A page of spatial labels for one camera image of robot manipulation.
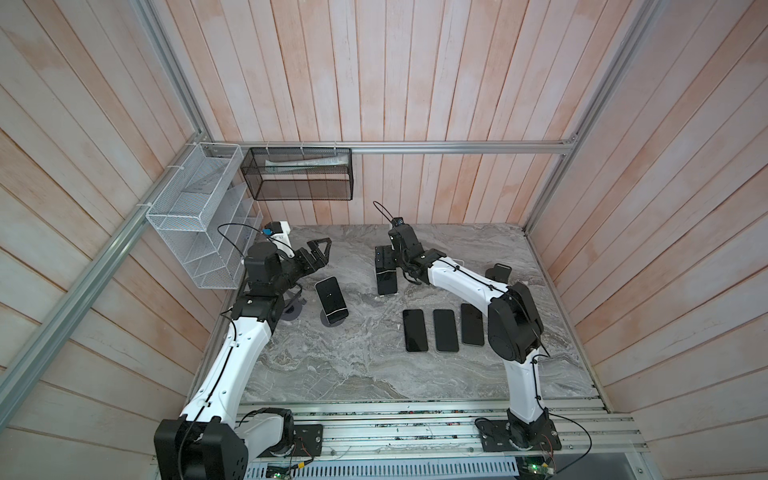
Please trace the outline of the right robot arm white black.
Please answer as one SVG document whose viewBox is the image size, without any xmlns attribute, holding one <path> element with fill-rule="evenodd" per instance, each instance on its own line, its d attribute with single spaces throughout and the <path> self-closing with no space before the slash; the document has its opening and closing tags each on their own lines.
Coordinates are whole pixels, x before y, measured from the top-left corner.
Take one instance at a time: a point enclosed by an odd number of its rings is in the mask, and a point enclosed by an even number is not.
<svg viewBox="0 0 768 480">
<path fill-rule="evenodd" d="M 468 270 L 437 249 L 426 250 L 400 217 L 388 232 L 393 260 L 416 284 L 444 289 L 475 307 L 487 319 L 488 343 L 503 360 L 510 397 L 508 442 L 529 450 L 548 430 L 549 410 L 541 403 L 535 356 L 542 347 L 543 323 L 528 287 L 503 284 Z"/>
</svg>

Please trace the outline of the aluminium frame post right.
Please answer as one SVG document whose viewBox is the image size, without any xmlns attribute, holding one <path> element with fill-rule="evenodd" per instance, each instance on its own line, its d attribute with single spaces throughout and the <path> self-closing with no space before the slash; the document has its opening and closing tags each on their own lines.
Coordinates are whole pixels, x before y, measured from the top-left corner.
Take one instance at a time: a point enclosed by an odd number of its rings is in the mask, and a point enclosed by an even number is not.
<svg viewBox="0 0 768 480">
<path fill-rule="evenodd" d="M 618 90 L 626 76 L 634 57 L 641 50 L 667 4 L 668 1 L 640 2 L 637 12 L 632 17 L 632 22 L 618 44 L 615 53 L 610 57 L 610 62 L 600 77 L 600 82 L 589 95 L 589 102 L 586 104 L 582 115 L 578 117 L 573 135 L 566 142 L 569 149 L 564 154 L 560 154 L 556 161 L 552 161 L 547 166 L 548 170 L 545 175 L 541 177 L 544 183 L 537 186 L 533 196 L 534 203 L 531 205 L 529 212 L 525 214 L 526 222 L 522 225 L 526 236 L 530 236 L 535 230 L 565 173 L 570 168 L 588 136 L 594 130 L 611 97 Z"/>
</svg>

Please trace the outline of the green circuit board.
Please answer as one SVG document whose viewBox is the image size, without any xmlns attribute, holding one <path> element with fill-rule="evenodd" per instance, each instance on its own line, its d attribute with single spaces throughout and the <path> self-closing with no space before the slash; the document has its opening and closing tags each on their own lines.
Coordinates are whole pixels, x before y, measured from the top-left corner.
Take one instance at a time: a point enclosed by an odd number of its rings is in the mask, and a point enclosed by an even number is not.
<svg viewBox="0 0 768 480">
<path fill-rule="evenodd" d="M 554 469 L 548 464 L 530 457 L 522 458 L 518 462 L 518 470 L 520 479 L 547 480 L 555 474 Z"/>
</svg>

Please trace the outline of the aluminium frame rail back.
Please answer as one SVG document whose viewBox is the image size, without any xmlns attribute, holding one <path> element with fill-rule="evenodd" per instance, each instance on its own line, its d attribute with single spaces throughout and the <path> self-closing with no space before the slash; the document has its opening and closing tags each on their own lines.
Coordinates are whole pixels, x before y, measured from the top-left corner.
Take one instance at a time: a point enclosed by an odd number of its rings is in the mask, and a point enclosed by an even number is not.
<svg viewBox="0 0 768 480">
<path fill-rule="evenodd" d="M 261 141 L 261 142 L 213 142 L 213 145 L 238 145 L 243 149 L 265 148 L 269 150 L 342 149 L 353 154 L 550 154 L 564 155 L 576 146 L 566 140 L 501 140 L 501 141 Z"/>
</svg>

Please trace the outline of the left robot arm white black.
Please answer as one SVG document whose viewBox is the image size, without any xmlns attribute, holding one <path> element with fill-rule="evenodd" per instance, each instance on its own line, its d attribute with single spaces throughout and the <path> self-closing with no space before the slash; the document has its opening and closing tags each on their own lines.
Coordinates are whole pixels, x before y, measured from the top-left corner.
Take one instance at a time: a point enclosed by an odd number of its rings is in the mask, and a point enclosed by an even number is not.
<svg viewBox="0 0 768 480">
<path fill-rule="evenodd" d="M 154 434 L 161 478 L 242 479 L 249 463 L 263 454 L 292 455 L 290 410 L 260 408 L 245 425 L 237 412 L 256 361 L 286 310 L 285 293 L 328 264 L 331 245 L 322 238 L 284 252 L 283 243 L 269 237 L 250 246 L 216 360 L 180 416 L 162 421 Z"/>
</svg>

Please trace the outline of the purple-edged phone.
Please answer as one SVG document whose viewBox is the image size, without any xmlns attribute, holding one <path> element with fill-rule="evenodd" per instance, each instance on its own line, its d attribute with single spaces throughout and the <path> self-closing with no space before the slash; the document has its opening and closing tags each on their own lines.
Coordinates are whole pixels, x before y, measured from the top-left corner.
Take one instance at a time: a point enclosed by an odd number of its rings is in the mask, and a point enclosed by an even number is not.
<svg viewBox="0 0 768 480">
<path fill-rule="evenodd" d="M 407 352 L 429 350 L 424 313 L 421 309 L 406 309 L 402 312 L 405 348 Z"/>
</svg>

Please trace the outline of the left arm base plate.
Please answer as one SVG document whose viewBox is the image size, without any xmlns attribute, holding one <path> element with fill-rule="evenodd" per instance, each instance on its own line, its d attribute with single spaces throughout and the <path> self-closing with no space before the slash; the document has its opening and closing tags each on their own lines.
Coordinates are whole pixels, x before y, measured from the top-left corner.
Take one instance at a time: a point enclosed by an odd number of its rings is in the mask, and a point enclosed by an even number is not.
<svg viewBox="0 0 768 480">
<path fill-rule="evenodd" d="M 299 424 L 290 429 L 288 455 L 315 458 L 322 455 L 324 427 L 321 424 Z"/>
</svg>

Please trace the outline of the aluminium frame rail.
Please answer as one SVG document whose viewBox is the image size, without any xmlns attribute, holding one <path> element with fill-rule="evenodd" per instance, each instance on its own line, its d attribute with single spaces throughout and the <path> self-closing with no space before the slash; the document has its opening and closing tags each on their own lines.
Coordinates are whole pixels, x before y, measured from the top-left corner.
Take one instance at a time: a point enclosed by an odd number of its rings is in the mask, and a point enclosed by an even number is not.
<svg viewBox="0 0 768 480">
<path fill-rule="evenodd" d="M 41 325 L 1 375 L 1 428 L 6 429 L 42 375 L 71 338 L 86 313 L 138 243 L 148 226 L 147 214 L 186 158 L 209 135 L 191 135 L 159 179 L 135 205 L 116 233 L 72 287 L 49 311 Z"/>
<path fill-rule="evenodd" d="M 261 142 L 213 142 L 213 145 L 238 145 L 243 149 L 265 148 L 269 150 L 342 149 L 353 154 L 550 154 L 564 155 L 576 146 L 566 140 L 501 140 L 501 141 L 261 141 Z"/>
</svg>

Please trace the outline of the aluminium frame rail left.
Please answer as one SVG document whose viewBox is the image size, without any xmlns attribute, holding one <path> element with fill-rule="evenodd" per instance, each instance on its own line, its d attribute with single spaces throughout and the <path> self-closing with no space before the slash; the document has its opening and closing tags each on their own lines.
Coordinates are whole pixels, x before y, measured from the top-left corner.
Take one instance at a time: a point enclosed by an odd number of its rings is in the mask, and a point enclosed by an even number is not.
<svg viewBox="0 0 768 480">
<path fill-rule="evenodd" d="M 116 233 L 72 287 L 49 311 L 41 325 L 1 375 L 1 428 L 6 429 L 42 375 L 71 338 L 86 313 L 138 243 L 148 226 L 147 214 L 186 158 L 209 135 L 191 135 L 159 179 L 135 205 Z"/>
</svg>

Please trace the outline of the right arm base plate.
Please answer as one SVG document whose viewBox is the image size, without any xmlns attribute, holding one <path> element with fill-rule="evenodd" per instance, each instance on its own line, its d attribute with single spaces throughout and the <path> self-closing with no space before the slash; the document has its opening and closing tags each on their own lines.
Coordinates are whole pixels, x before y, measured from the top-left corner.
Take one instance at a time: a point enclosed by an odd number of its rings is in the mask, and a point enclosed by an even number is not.
<svg viewBox="0 0 768 480">
<path fill-rule="evenodd" d="M 548 418 L 526 424 L 515 418 L 490 420 L 480 417 L 474 420 L 474 425 L 484 452 L 550 452 L 562 449 L 559 433 Z"/>
</svg>

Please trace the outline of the teal-edged phone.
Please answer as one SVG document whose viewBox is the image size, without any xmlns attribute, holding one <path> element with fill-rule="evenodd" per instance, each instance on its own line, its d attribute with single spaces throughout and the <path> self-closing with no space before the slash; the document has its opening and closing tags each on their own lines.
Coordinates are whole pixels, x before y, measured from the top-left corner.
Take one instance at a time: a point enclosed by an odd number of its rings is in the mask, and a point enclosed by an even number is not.
<svg viewBox="0 0 768 480">
<path fill-rule="evenodd" d="M 454 311 L 435 309 L 433 311 L 433 324 L 436 349 L 439 352 L 458 352 L 459 341 Z"/>
</svg>

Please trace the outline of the black phone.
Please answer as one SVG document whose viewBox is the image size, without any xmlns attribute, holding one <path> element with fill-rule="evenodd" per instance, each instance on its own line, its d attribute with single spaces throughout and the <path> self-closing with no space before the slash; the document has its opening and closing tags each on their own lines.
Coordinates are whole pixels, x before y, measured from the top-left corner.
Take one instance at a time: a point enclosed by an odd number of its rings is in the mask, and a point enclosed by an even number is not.
<svg viewBox="0 0 768 480">
<path fill-rule="evenodd" d="M 349 313 L 336 277 L 329 277 L 317 282 L 315 289 L 322 306 L 322 311 L 324 311 L 327 316 L 342 311 L 347 311 Z"/>
<path fill-rule="evenodd" d="M 482 313 L 473 305 L 462 303 L 460 315 L 462 343 L 480 347 L 484 346 L 485 336 Z"/>
<path fill-rule="evenodd" d="M 398 291 L 397 266 L 391 246 L 376 246 L 374 254 L 377 293 L 380 296 Z"/>
</svg>

